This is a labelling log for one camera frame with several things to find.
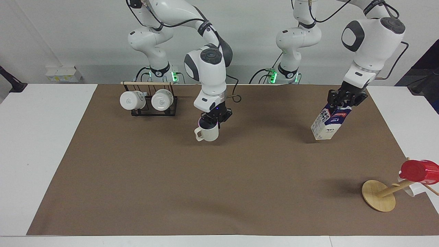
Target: robotic arm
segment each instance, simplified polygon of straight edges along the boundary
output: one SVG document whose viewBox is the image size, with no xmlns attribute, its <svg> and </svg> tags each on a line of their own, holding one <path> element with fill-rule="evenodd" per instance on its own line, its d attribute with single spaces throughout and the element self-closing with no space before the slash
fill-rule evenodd
<svg viewBox="0 0 439 247">
<path fill-rule="evenodd" d="M 359 7 L 367 19 L 350 22 L 343 32 L 343 45 L 356 55 L 341 88 L 329 93 L 328 103 L 333 108 L 357 106 L 367 98 L 365 88 L 383 69 L 405 33 L 404 24 L 390 17 L 384 0 L 337 1 Z M 318 0 L 296 0 L 293 14 L 299 27 L 284 30 L 277 36 L 276 43 L 284 53 L 277 67 L 277 77 L 282 83 L 291 83 L 297 76 L 302 58 L 297 49 L 315 45 L 321 39 L 321 31 L 313 18 L 317 3 Z"/>
<path fill-rule="evenodd" d="M 207 44 L 189 52 L 184 66 L 188 75 L 202 84 L 194 102 L 194 106 L 203 111 L 199 126 L 205 130 L 220 128 L 220 124 L 232 115 L 225 103 L 226 67 L 233 57 L 230 46 L 201 11 L 184 0 L 131 0 L 130 6 L 140 9 L 148 23 L 130 34 L 130 44 L 148 56 L 151 70 L 159 72 L 156 76 L 165 75 L 171 66 L 164 51 L 155 47 L 172 38 L 171 28 L 191 27 L 204 38 Z"/>
</svg>

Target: green light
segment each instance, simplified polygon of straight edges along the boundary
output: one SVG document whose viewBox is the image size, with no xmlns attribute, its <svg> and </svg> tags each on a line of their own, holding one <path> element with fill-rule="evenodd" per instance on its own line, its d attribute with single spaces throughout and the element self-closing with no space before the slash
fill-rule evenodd
<svg viewBox="0 0 439 247">
<path fill-rule="evenodd" d="M 172 73 L 172 78 L 174 80 L 174 82 L 178 81 L 178 76 L 175 74 L 175 72 L 171 72 Z"/>
<path fill-rule="evenodd" d="M 272 70 L 271 73 L 273 73 L 273 74 L 272 74 L 271 77 L 270 77 L 270 83 L 271 83 L 271 84 L 274 84 L 274 83 L 276 83 L 277 72 L 274 71 L 274 70 Z"/>
</svg>

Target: red cup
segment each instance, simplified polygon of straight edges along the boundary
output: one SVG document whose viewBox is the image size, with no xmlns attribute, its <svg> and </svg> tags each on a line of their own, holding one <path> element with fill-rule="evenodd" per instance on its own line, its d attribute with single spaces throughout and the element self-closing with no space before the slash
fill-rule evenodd
<svg viewBox="0 0 439 247">
<path fill-rule="evenodd" d="M 433 185 L 439 182 L 439 165 L 429 160 L 408 160 L 401 167 L 402 179 Z"/>
</svg>

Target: round wooden base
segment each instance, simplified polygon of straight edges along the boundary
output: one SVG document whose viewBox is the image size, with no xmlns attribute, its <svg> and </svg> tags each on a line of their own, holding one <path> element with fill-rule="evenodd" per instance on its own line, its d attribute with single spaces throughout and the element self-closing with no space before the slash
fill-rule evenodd
<svg viewBox="0 0 439 247">
<path fill-rule="evenodd" d="M 383 198 L 378 198 L 376 196 L 378 192 L 384 189 L 387 189 L 385 184 L 376 180 L 369 180 L 363 184 L 361 191 L 363 193 L 363 198 L 373 209 L 380 212 L 390 212 L 396 205 L 395 196 L 393 194 Z"/>
</svg>

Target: brown mat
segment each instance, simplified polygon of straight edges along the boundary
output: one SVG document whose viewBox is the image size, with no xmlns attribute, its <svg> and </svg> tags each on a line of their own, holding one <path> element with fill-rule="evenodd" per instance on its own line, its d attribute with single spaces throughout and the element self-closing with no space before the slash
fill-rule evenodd
<svg viewBox="0 0 439 247">
<path fill-rule="evenodd" d="M 176 86 L 176 117 L 131 117 L 99 85 L 29 235 L 439 235 L 425 194 L 393 212 L 361 185 L 396 182 L 405 157 L 371 98 L 333 140 L 310 125 L 328 86 L 239 86 L 219 140 L 198 143 L 199 86 Z"/>
</svg>

